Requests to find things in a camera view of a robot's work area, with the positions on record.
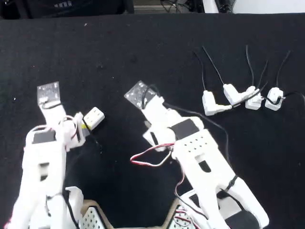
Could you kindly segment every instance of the black chair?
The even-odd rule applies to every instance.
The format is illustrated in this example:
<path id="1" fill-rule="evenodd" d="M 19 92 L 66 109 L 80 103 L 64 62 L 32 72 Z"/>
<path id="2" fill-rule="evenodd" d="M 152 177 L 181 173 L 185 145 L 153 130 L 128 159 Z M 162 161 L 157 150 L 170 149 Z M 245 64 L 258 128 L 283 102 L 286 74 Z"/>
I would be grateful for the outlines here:
<path id="1" fill-rule="evenodd" d="M 21 19 L 134 13 L 133 0 L 14 0 Z"/>

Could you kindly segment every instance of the black table surface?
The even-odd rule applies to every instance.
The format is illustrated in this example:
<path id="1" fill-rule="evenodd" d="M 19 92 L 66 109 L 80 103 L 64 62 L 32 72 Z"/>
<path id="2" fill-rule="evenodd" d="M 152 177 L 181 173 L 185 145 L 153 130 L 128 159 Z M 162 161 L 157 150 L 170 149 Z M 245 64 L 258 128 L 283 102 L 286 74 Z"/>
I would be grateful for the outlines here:
<path id="1" fill-rule="evenodd" d="M 84 155 L 67 180 L 82 189 L 85 199 L 96 200 L 115 227 L 161 225 L 181 178 L 173 160 L 159 168 L 129 162 L 149 147 L 142 137 L 144 116 L 123 97 L 138 80 L 157 85 L 168 103 L 203 112 L 201 67 L 193 51 L 205 62 L 207 89 L 219 104 L 227 104 L 201 46 L 224 81 L 244 91 L 251 83 L 245 58 L 249 44 L 256 82 L 270 60 L 263 95 L 274 86 L 288 50 L 292 54 L 279 87 L 305 91 L 304 14 L 122 15 L 0 21 L 0 28 L 0 223 L 10 217 L 19 193 L 25 136 L 45 123 L 37 106 L 38 85 L 59 81 L 68 114 L 85 114 L 94 106 L 105 112 L 94 131 L 102 155 L 91 139 L 69 152 L 68 168 L 74 157 Z M 268 213 L 269 229 L 304 228 L 304 116 L 302 99 L 291 96 L 277 112 L 242 105 L 212 117 L 227 129 L 233 168 Z M 223 133 L 206 127 L 223 152 Z M 144 159 L 155 162 L 162 156 L 151 152 Z"/>

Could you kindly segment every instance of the perforated metal plate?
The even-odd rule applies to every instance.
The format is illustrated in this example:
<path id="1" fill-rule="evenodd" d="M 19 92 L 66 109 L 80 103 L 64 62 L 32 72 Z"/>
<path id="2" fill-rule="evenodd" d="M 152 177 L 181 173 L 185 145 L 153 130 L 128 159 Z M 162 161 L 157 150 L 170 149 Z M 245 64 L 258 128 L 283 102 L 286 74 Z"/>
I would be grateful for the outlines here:
<path id="1" fill-rule="evenodd" d="M 135 105 L 138 109 L 141 109 L 142 96 L 143 93 L 147 90 L 147 87 L 148 86 L 140 80 L 135 86 L 133 86 L 132 89 L 129 90 L 129 92 L 124 95 L 124 97 L 133 105 Z M 156 92 L 153 89 L 149 88 L 146 93 L 144 102 L 148 103 L 155 95 Z"/>
<path id="2" fill-rule="evenodd" d="M 100 214 L 94 207 L 89 207 L 82 218 L 82 229 L 107 229 Z"/>
<path id="3" fill-rule="evenodd" d="M 183 207 L 178 206 L 176 210 L 184 210 L 184 209 Z M 195 226 L 193 225 L 191 218 L 187 214 L 175 212 L 167 229 L 195 229 Z"/>
<path id="4" fill-rule="evenodd" d="M 59 82 L 49 83 L 37 87 L 38 105 L 60 100 L 61 95 L 59 91 Z"/>

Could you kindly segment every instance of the cable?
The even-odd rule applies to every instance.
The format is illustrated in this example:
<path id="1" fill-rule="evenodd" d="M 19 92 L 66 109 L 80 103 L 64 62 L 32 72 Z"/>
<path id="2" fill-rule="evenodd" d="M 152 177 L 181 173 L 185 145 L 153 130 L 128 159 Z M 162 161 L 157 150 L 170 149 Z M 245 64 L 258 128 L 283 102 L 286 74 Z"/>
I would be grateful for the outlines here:
<path id="1" fill-rule="evenodd" d="M 289 92 L 289 93 L 286 93 L 284 94 L 284 97 L 288 97 L 288 96 L 291 96 L 293 94 L 297 94 L 299 95 L 300 97 L 302 97 L 303 101 L 304 101 L 304 107 L 305 107 L 305 95 L 300 93 L 300 92 Z"/>
<path id="2" fill-rule="evenodd" d="M 147 86 L 147 88 L 145 89 L 145 91 L 142 94 L 142 99 L 141 99 L 141 107 L 142 107 L 142 109 L 145 109 L 145 107 L 146 107 L 147 103 L 145 103 L 145 98 L 146 98 L 146 94 L 147 94 L 149 89 L 154 89 L 154 92 L 157 94 L 157 96 L 160 95 L 159 90 L 156 87 L 156 85 L 151 84 L 151 85 Z"/>
<path id="3" fill-rule="evenodd" d="M 78 222 L 76 222 L 75 217 L 73 215 L 72 207 L 71 207 L 71 204 L 70 204 L 69 200 L 66 199 L 64 196 L 62 196 L 62 197 L 63 197 L 63 199 L 65 200 L 65 202 L 67 204 L 67 207 L 69 209 L 69 213 L 70 213 L 71 219 L 72 219 L 76 229 L 80 229 L 80 227 L 78 226 Z"/>
<path id="4" fill-rule="evenodd" d="M 253 97 L 255 97 L 256 95 L 258 95 L 268 84 L 268 81 L 262 86 L 261 89 L 259 89 L 256 93 L 254 93 L 253 95 L 251 95 L 250 97 L 247 97 L 246 99 L 236 103 L 236 104 L 233 104 L 232 105 L 232 108 L 235 108 L 237 106 L 239 106 L 240 104 L 244 103 L 244 102 L 247 102 L 249 99 L 252 99 Z"/>
<path id="5" fill-rule="evenodd" d="M 219 79 L 220 79 L 221 83 L 222 83 L 222 84 L 224 84 L 224 81 L 223 81 L 223 79 L 221 78 L 221 75 L 220 75 L 220 73 L 219 73 L 218 69 L 216 68 L 216 65 L 214 64 L 213 60 L 211 59 L 210 55 L 208 54 L 208 52 L 206 51 L 206 49 L 205 49 L 205 47 L 204 47 L 204 46 L 201 46 L 201 47 L 202 47 L 202 49 L 204 50 L 205 54 L 208 56 L 208 58 L 209 58 L 209 60 L 210 60 L 211 64 L 213 65 L 213 67 L 214 67 L 215 71 L 217 72 L 218 77 L 219 77 Z"/>
<path id="6" fill-rule="evenodd" d="M 189 205 L 188 203 L 186 203 L 179 195 L 178 195 L 178 191 L 177 191 L 177 188 L 183 183 L 184 179 L 185 179 L 185 174 L 182 170 L 182 167 L 180 165 L 180 169 L 181 169 L 181 174 L 182 174 L 182 178 L 181 180 L 177 183 L 176 187 L 175 187 L 175 191 L 174 191 L 174 194 L 175 196 L 181 201 L 183 202 L 186 206 L 188 206 L 190 209 L 192 209 L 194 212 L 198 213 L 199 215 L 202 215 L 203 217 L 206 218 L 206 220 L 208 220 L 207 216 L 205 216 L 205 214 L 203 214 L 202 212 L 196 210 L 195 208 L 193 208 L 191 205 Z"/>
<path id="7" fill-rule="evenodd" d="M 252 77 L 252 86 L 254 86 L 254 72 L 253 72 L 253 68 L 251 66 L 251 62 L 250 62 L 250 58 L 249 58 L 249 45 L 246 45 L 246 57 L 247 57 L 247 61 L 248 61 L 248 66 L 251 72 L 251 77 Z"/>
<path id="8" fill-rule="evenodd" d="M 170 150 L 170 152 L 168 153 L 168 155 L 158 164 L 151 164 L 149 162 L 143 162 L 143 161 L 135 161 L 134 159 L 136 159 L 137 157 L 147 153 L 148 151 L 150 150 L 153 150 L 153 149 L 157 149 L 157 148 L 160 148 L 160 147 L 166 147 L 166 146 L 173 146 L 174 143 L 167 143 L 167 144 L 160 144 L 160 145 L 156 145 L 156 146 L 153 146 L 153 147 L 150 147 L 148 149 L 146 149 L 144 152 L 142 153 L 139 153 L 139 154 L 136 154 L 136 155 L 133 155 L 131 158 L 130 158 L 130 162 L 133 163 L 133 164 L 136 164 L 136 165 L 140 165 L 140 166 L 150 166 L 150 167 L 159 167 L 161 165 L 163 165 L 163 163 L 170 157 L 170 155 L 172 154 L 172 151 Z"/>
<path id="9" fill-rule="evenodd" d="M 219 129 L 221 129 L 225 133 L 225 158 L 227 160 L 227 163 L 231 166 L 230 157 L 229 157 L 229 135 L 228 135 L 228 132 L 226 131 L 226 129 L 224 129 L 221 125 L 217 124 L 216 122 L 214 122 L 213 120 L 209 119 L 208 117 L 204 116 L 203 114 L 201 114 L 199 112 L 186 110 L 186 109 L 183 109 L 183 108 L 180 108 L 178 106 L 174 106 L 174 105 L 171 105 L 168 103 L 163 103 L 163 104 L 171 109 L 179 110 L 179 111 L 182 111 L 185 113 L 189 113 L 189 114 L 201 117 L 205 121 L 208 121 L 209 123 L 213 124 L 214 126 L 218 127 Z"/>
<path id="10" fill-rule="evenodd" d="M 87 123 L 86 123 L 86 121 L 85 121 L 84 118 L 82 118 L 82 121 L 84 122 L 84 124 L 85 124 L 87 130 L 89 131 L 90 136 L 94 139 L 96 145 L 100 148 L 100 153 L 102 153 L 102 146 L 101 146 L 101 144 L 99 143 L 99 141 L 96 139 L 96 137 L 95 137 L 94 134 L 92 133 L 91 129 L 90 129 L 89 126 L 87 125 Z"/>
<path id="11" fill-rule="evenodd" d="M 48 106 L 48 107 L 45 107 L 45 105 L 46 105 L 46 103 L 44 103 L 44 104 L 41 106 L 41 107 L 42 107 L 42 109 L 44 109 L 44 110 L 49 110 L 49 109 L 52 109 L 52 108 L 55 108 L 55 107 L 57 107 L 57 106 L 62 105 L 62 103 L 55 104 L 55 105 Z"/>
<path id="12" fill-rule="evenodd" d="M 258 84 L 257 84 L 256 88 L 260 87 L 263 75 L 265 74 L 265 71 L 267 70 L 268 64 L 269 64 L 269 60 L 266 60 L 264 69 L 263 69 L 263 71 L 261 73 L 261 76 L 259 77 L 259 81 L 258 81 Z"/>
<path id="13" fill-rule="evenodd" d="M 201 68 L 202 68 L 202 84 L 203 84 L 203 89 L 206 90 L 205 88 L 205 83 L 204 83 L 204 64 L 202 62 L 202 60 L 200 59 L 200 57 L 198 56 L 198 54 L 196 52 L 193 52 L 195 54 L 195 56 L 197 57 L 197 59 L 199 60 L 200 64 L 201 64 Z"/>
<path id="14" fill-rule="evenodd" d="M 275 78 L 275 86 L 276 86 L 276 87 L 278 87 L 278 78 L 279 78 L 281 69 L 282 69 L 283 65 L 287 62 L 287 59 L 288 59 L 288 57 L 290 56 L 290 53 L 291 53 L 291 51 L 289 50 L 289 51 L 287 52 L 285 58 L 283 59 L 281 65 L 280 65 L 280 68 L 279 68 L 278 71 L 277 71 L 277 75 L 276 75 L 276 78 Z"/>

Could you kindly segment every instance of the white plug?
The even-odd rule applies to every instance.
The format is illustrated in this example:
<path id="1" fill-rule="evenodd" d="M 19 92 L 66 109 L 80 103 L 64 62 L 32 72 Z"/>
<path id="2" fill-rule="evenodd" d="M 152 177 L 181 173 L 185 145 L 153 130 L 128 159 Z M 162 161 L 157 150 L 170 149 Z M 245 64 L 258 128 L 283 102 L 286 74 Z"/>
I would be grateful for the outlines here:
<path id="1" fill-rule="evenodd" d="M 232 109 L 231 105 L 216 104 L 213 93 L 207 90 L 203 92 L 202 103 L 203 103 L 204 113 L 206 116 L 211 116 L 216 113 Z"/>
<path id="2" fill-rule="evenodd" d="M 93 130 L 95 127 L 97 127 L 98 124 L 105 118 L 105 115 L 102 111 L 100 111 L 97 107 L 92 108 L 89 113 L 87 113 L 84 117 L 84 120 L 90 130 Z M 82 129 L 87 129 L 86 125 L 82 121 L 81 125 Z"/>
<path id="3" fill-rule="evenodd" d="M 268 92 L 267 98 L 270 99 L 274 104 L 266 100 L 265 107 L 277 111 L 282 106 L 282 101 L 284 99 L 284 92 L 280 90 L 278 87 L 273 87 Z"/>
<path id="4" fill-rule="evenodd" d="M 254 94 L 255 93 L 255 87 L 254 86 L 250 86 L 246 92 L 250 93 L 250 94 Z M 262 101 L 264 99 L 261 96 L 261 93 L 258 93 L 256 96 L 254 96 L 253 98 L 249 99 L 246 101 L 245 103 L 245 107 L 247 109 L 251 109 L 251 110 L 258 110 L 261 107 Z"/>
<path id="5" fill-rule="evenodd" d="M 239 93 L 236 88 L 230 83 L 230 84 L 224 84 L 224 95 L 229 101 L 231 105 L 235 105 L 237 103 L 240 103 L 242 100 L 246 99 L 251 95 L 251 90 Z"/>

